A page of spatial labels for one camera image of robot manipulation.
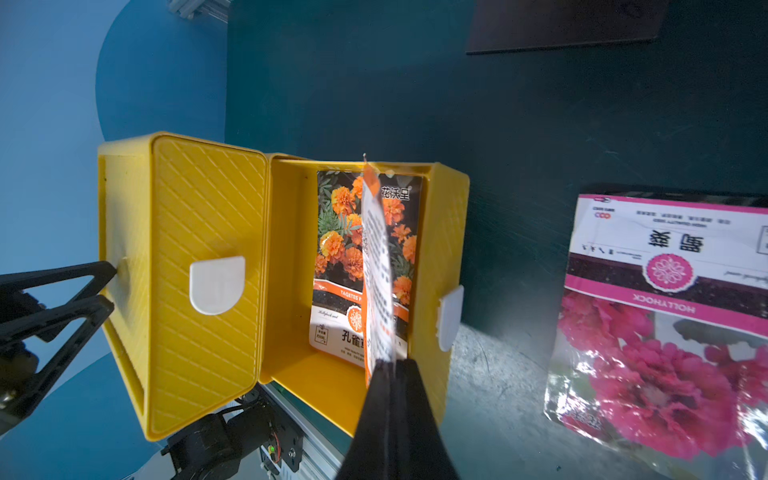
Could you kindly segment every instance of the green leaf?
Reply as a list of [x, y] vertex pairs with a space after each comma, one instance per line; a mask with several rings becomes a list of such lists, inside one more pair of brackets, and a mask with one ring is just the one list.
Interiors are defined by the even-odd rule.
[[341, 221], [330, 206], [330, 202], [317, 216], [317, 235], [322, 236], [331, 230], [341, 230]]
[[341, 214], [341, 220], [339, 222], [341, 223], [341, 234], [349, 235], [349, 230], [346, 228], [349, 224], [349, 222], [346, 221], [346, 214]]
[[413, 265], [406, 260], [403, 255], [397, 255], [392, 257], [392, 276], [397, 278], [399, 276], [407, 276], [409, 279], [413, 279]]
[[395, 262], [394, 258], [397, 257], [398, 255], [402, 255], [402, 252], [400, 251], [398, 246], [392, 242], [387, 243], [387, 245], [389, 246], [389, 256], [392, 258], [392, 264], [394, 265], [394, 262]]
[[330, 179], [324, 180], [317, 187], [317, 202], [323, 204], [326, 200], [330, 202], [331, 198], [331, 185]]
[[322, 185], [323, 183], [330, 183], [333, 181], [333, 178], [330, 175], [327, 175], [326, 172], [317, 172], [317, 183], [318, 185]]

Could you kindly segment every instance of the table surface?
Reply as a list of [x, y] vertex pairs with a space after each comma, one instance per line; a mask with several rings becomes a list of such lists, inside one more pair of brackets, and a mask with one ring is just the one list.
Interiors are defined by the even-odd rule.
[[468, 56], [473, 5], [236, 0], [226, 141], [469, 174], [442, 425], [460, 474], [660, 478], [541, 413], [575, 201], [600, 183], [768, 194], [768, 4], [680, 0], [651, 43]]

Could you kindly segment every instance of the box lid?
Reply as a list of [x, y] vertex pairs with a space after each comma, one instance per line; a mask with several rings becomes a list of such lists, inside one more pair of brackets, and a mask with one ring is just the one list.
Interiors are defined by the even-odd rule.
[[[263, 338], [270, 165], [259, 151], [159, 133], [99, 148], [104, 329], [149, 440], [251, 390]], [[190, 265], [245, 259], [228, 311], [190, 302]]]

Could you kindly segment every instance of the hollyhock seed packet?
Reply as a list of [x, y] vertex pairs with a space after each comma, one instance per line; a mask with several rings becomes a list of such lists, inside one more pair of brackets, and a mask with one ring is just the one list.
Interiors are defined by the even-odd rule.
[[671, 478], [766, 478], [765, 206], [581, 195], [547, 417]]

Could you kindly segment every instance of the seed packet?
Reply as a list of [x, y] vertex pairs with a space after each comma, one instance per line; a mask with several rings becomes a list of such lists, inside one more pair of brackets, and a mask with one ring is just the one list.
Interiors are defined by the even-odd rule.
[[547, 417], [671, 478], [765, 478], [762, 205], [581, 195]]
[[[395, 347], [397, 356], [406, 358], [422, 178], [380, 174], [379, 182], [392, 269]], [[310, 345], [361, 367], [367, 314], [362, 310], [362, 183], [359, 173], [317, 173], [317, 254], [310, 314]]]
[[362, 311], [366, 325], [366, 386], [382, 360], [394, 365], [397, 360], [396, 331], [392, 298], [392, 258], [384, 215], [379, 173], [366, 162], [362, 169]]

